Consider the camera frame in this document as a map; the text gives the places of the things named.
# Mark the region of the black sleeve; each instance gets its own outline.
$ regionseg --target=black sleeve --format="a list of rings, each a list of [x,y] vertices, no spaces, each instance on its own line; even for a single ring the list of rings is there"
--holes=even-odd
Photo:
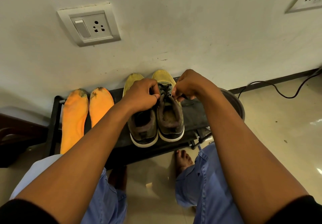
[[[266,224],[322,223],[322,206],[312,196],[300,197],[277,212]]]
[[[10,200],[0,207],[0,223],[58,224],[58,222],[42,208],[22,199]]]

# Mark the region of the baseboard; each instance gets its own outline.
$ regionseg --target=baseboard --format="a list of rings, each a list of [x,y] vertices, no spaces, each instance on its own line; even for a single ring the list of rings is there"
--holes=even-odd
[[[277,84],[277,83],[281,83],[281,82],[285,82],[285,81],[294,80],[294,79],[297,79],[297,78],[313,75],[317,70],[318,69],[313,69],[313,70],[309,70],[309,71],[303,71],[303,72],[300,72],[300,73],[287,75],[287,76],[283,76],[283,77],[280,77],[280,78],[271,79],[271,80],[267,80],[267,81],[270,82],[270,83],[273,83],[273,84]],[[269,86],[269,84],[267,84],[265,82],[259,82],[259,83],[251,84],[244,90],[244,92],[251,91],[251,90],[254,90],[254,89],[258,89],[258,88],[261,88],[261,87],[267,87],[267,86]],[[233,94],[239,94],[245,87],[246,86],[235,88],[235,89],[230,89],[229,91],[231,93],[233,93]]]

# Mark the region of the forearm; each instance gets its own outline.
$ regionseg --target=forearm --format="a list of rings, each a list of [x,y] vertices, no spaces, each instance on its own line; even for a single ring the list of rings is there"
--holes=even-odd
[[[32,181],[17,198],[42,207],[60,223],[79,223],[119,134],[132,115],[119,102],[67,153]]]
[[[246,126],[218,88],[201,92],[199,99],[245,222],[264,223],[295,198],[308,194]]]

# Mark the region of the white shoe sole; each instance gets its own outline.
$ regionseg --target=white shoe sole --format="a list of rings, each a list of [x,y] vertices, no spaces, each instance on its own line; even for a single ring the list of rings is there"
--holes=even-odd
[[[137,147],[139,147],[139,148],[148,148],[148,147],[150,147],[150,146],[152,146],[152,145],[155,145],[156,141],[158,141],[158,139],[159,139],[159,136],[158,136],[158,133],[157,133],[157,134],[156,134],[155,139],[154,139],[152,142],[147,143],[147,144],[140,144],[140,143],[137,143],[137,142],[133,139],[133,137],[132,137],[131,133],[130,133],[130,136],[131,136],[131,140],[132,140],[132,142],[134,143],[134,145],[135,145],[135,146],[137,146]]]
[[[160,138],[161,138],[163,141],[166,141],[166,142],[176,142],[176,141],[179,141],[179,140],[183,137],[183,134],[184,134],[184,126],[183,126],[183,132],[182,132],[181,136],[179,136],[178,138],[174,138],[174,139],[165,138],[165,137],[161,134],[161,132],[160,132],[160,130],[159,130],[159,129],[158,129],[158,133],[159,133]]]

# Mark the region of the white wall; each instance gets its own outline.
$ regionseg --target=white wall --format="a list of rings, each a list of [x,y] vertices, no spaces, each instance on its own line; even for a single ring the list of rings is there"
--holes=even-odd
[[[56,95],[119,88],[133,72],[192,68],[231,89],[316,68],[322,9],[284,14],[291,1],[0,0],[0,112],[50,116]],[[56,10],[100,2],[122,40],[79,48]]]

